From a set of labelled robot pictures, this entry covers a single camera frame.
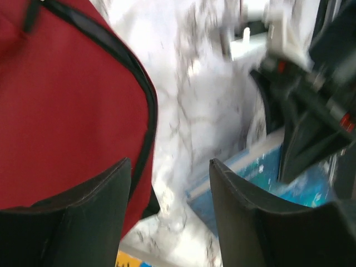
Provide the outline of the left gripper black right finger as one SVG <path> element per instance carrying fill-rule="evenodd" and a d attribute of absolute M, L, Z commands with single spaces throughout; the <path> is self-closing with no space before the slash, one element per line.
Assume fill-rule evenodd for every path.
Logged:
<path fill-rule="evenodd" d="M 217 159 L 210 185 L 224 266 L 354 266 L 355 201 L 298 205 Z"/>

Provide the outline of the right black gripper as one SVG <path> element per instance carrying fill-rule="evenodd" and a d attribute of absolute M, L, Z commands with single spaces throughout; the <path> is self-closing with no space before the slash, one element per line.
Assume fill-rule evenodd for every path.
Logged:
<path fill-rule="evenodd" d="M 279 180 L 291 183 L 311 166 L 355 143 L 355 115 L 330 79 L 286 57 L 268 54 L 250 75 L 261 92 L 268 131 L 285 125 Z"/>

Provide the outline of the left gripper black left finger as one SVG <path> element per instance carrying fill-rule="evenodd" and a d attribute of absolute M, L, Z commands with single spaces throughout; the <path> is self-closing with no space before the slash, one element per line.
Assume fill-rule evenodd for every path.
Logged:
<path fill-rule="evenodd" d="M 130 185 L 125 158 L 61 194 L 1 210 L 1 266 L 115 266 Z"/>

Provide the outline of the orange treehouse book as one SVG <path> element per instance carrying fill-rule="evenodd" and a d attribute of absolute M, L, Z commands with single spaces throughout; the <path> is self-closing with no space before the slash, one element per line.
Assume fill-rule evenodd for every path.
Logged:
<path fill-rule="evenodd" d="M 153 265 L 119 250 L 115 267 L 153 267 Z"/>

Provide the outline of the teal blue book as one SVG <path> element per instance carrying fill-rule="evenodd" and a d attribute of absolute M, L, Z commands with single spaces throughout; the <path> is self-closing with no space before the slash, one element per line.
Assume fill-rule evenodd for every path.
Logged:
<path fill-rule="evenodd" d="M 287 185 L 278 181 L 281 147 L 281 142 L 263 141 L 228 159 L 225 165 L 248 182 L 296 204 L 316 207 L 336 199 L 332 186 L 338 155 L 311 167 Z M 186 194 L 188 205 L 216 236 L 209 175 L 188 189 Z"/>

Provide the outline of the red backpack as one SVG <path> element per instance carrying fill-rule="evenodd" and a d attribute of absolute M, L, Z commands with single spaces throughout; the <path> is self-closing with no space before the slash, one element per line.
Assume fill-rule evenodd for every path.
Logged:
<path fill-rule="evenodd" d="M 122 233 L 151 199 L 154 86 L 89 1 L 1 2 L 1 208 L 132 164 Z"/>

